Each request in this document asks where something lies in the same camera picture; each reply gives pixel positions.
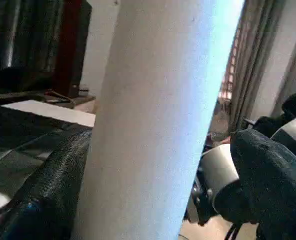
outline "white column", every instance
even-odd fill
[[[72,239],[178,238],[242,4],[122,0]]]

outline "white object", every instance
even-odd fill
[[[91,113],[55,106],[35,100],[21,101],[3,105],[5,108],[34,113],[36,115],[93,127],[96,116]]]
[[[174,240],[242,0],[122,0],[74,240]]]
[[[239,175],[233,164],[230,144],[219,145],[203,154],[201,160],[204,178],[212,191],[212,205],[222,189],[239,180]]]

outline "gray curtain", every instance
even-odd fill
[[[284,0],[245,1],[225,75],[233,78],[230,132],[251,113],[283,6]]]
[[[281,115],[282,104],[286,101],[286,99],[291,94],[294,94],[294,93],[296,93],[296,47],[292,53],[292,59],[290,60],[290,64],[288,65],[283,86],[281,88],[276,104],[272,111],[272,114],[271,114],[272,117],[277,117]]]

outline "cable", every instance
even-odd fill
[[[59,96],[59,97],[62,97],[62,98],[64,98],[64,99],[69,100],[69,101],[73,104],[73,108],[77,105],[77,103],[76,103],[72,98],[69,98],[69,97],[64,96],[64,95],[62,95],[62,94],[59,94],[58,92],[53,91],[53,90],[51,90],[50,93],[52,93],[52,94],[54,94],[54,95],[57,95],[57,96]]]
[[[239,231],[240,231],[241,226],[242,226],[242,224],[239,224],[239,225],[235,228],[235,230],[234,230],[234,232],[233,232],[233,234],[232,234],[231,240],[236,240],[236,239],[237,239],[237,235],[238,235],[238,233],[239,233]]]
[[[181,234],[179,234],[179,237],[182,237],[182,238],[184,238],[186,240],[189,240],[189,238],[187,238],[187,237],[185,237],[184,235],[181,235]]]
[[[227,232],[227,235],[226,237],[224,238],[224,240],[229,240],[230,239],[230,236],[233,234],[234,230],[237,228],[237,225],[236,224],[233,224],[231,226],[231,228],[229,229],[229,231]]]

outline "person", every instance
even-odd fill
[[[287,98],[281,109],[283,111],[282,115],[275,118],[262,116],[256,121],[252,129],[270,138],[279,128],[296,118],[296,93]],[[227,137],[221,143],[229,144],[230,137]]]

